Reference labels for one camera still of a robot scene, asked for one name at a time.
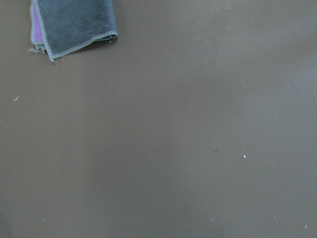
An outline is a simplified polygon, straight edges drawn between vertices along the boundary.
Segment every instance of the white speck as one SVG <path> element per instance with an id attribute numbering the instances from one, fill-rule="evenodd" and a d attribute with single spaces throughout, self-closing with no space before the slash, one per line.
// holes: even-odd
<path id="1" fill-rule="evenodd" d="M 13 102 L 15 103 L 16 101 L 18 101 L 18 100 L 19 100 L 19 97 L 20 97 L 20 96 L 17 96 L 17 97 L 13 100 Z"/>

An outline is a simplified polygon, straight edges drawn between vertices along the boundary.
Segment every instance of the microfiber cloth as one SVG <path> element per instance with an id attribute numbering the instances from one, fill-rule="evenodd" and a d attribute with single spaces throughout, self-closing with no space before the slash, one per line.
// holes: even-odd
<path id="1" fill-rule="evenodd" d="M 32 0 L 30 14 L 33 51 L 46 50 L 53 62 L 118 35 L 111 0 Z"/>

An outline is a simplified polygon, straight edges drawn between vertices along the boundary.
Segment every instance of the gray towel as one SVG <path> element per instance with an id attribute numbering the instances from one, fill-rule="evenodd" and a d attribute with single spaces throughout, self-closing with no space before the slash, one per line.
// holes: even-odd
<path id="1" fill-rule="evenodd" d="M 32 4 L 44 43 L 35 46 L 46 50 L 51 61 L 94 41 L 117 37 L 111 0 L 32 0 Z"/>

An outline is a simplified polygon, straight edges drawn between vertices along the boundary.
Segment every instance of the brown floor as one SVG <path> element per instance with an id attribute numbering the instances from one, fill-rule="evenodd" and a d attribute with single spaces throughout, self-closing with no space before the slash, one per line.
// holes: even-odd
<path id="1" fill-rule="evenodd" d="M 0 238 L 316 237 L 317 1 L 113 4 L 53 64 L 1 1 Z"/>

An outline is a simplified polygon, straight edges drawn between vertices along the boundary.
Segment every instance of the purple towel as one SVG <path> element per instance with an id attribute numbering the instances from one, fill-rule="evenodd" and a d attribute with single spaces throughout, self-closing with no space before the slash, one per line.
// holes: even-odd
<path id="1" fill-rule="evenodd" d="M 41 49 L 43 52 L 45 50 L 42 31 L 41 31 L 41 25 L 39 21 L 39 17 L 36 13 L 36 9 L 34 4 L 31 4 L 30 7 L 30 14 L 31 14 L 31 20 L 32 20 L 32 31 L 31 31 L 31 41 L 32 44 L 35 46 L 35 49 L 29 49 L 29 51 L 38 52 L 39 49 Z"/>

